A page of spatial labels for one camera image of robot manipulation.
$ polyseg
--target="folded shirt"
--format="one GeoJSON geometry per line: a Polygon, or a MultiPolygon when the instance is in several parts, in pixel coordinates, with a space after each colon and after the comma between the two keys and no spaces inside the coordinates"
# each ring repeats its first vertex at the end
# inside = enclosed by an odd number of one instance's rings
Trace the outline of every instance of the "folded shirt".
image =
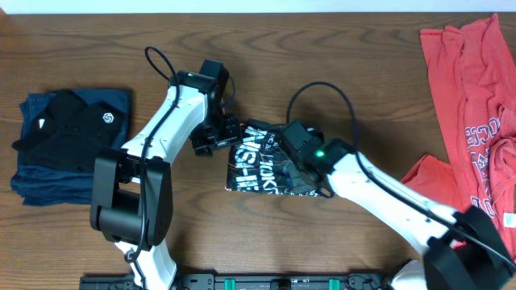
{"type": "MultiPolygon", "coordinates": [[[[123,114],[118,134],[111,147],[120,148],[126,141],[131,104],[130,93],[117,89],[74,89],[87,106],[106,103],[123,114]]],[[[60,91],[51,93],[31,93],[20,104],[23,115],[21,137],[26,138],[31,131],[35,118],[45,111],[49,102],[60,91]]],[[[11,187],[24,197],[24,205],[55,205],[60,203],[89,204],[93,187],[93,174],[67,172],[40,165],[25,164],[19,155],[18,171],[10,181],[11,187]]]]}

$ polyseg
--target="green clip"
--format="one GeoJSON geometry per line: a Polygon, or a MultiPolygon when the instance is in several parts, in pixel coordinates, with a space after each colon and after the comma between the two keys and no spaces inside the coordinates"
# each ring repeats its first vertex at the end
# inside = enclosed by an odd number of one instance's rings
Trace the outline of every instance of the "green clip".
{"type": "Polygon", "coordinates": [[[330,290],[340,290],[340,280],[330,279],[330,290]]]}
{"type": "Polygon", "coordinates": [[[224,290],[236,290],[235,279],[224,280],[224,290]]]}

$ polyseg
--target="printed graphic on shirt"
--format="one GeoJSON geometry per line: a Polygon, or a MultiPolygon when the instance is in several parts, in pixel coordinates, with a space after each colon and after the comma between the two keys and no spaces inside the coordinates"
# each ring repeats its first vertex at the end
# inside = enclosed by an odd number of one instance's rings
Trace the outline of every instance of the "printed graphic on shirt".
{"type": "Polygon", "coordinates": [[[275,140],[276,134],[257,130],[251,126],[243,129],[243,143],[231,148],[227,169],[228,190],[320,196],[319,192],[300,180],[293,182],[290,171],[292,161],[275,140]]]}
{"type": "Polygon", "coordinates": [[[498,118],[491,118],[489,123],[477,127],[466,127],[464,133],[466,134],[466,142],[468,143],[469,156],[471,158],[473,167],[476,169],[482,186],[484,187],[487,197],[480,200],[477,196],[471,196],[472,204],[483,209],[490,217],[494,218],[495,212],[491,206],[491,192],[489,185],[489,147],[485,147],[487,141],[493,139],[500,130],[500,120],[498,118]]]}

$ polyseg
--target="logo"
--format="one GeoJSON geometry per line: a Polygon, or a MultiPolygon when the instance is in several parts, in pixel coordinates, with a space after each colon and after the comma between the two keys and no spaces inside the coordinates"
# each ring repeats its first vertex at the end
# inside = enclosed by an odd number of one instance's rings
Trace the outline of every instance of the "logo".
{"type": "Polygon", "coordinates": [[[114,120],[114,116],[112,113],[105,113],[102,118],[104,119],[104,122],[106,122],[106,123],[113,122],[113,120],[114,120]]]}

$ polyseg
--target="red t-shirt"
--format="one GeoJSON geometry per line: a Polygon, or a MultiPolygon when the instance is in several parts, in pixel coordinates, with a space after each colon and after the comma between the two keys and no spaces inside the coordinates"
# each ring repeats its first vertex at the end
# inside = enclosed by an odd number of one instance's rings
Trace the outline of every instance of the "red t-shirt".
{"type": "Polygon", "coordinates": [[[516,68],[498,16],[423,29],[421,44],[450,164],[423,156],[402,182],[459,211],[482,208],[514,259],[516,68]]]}

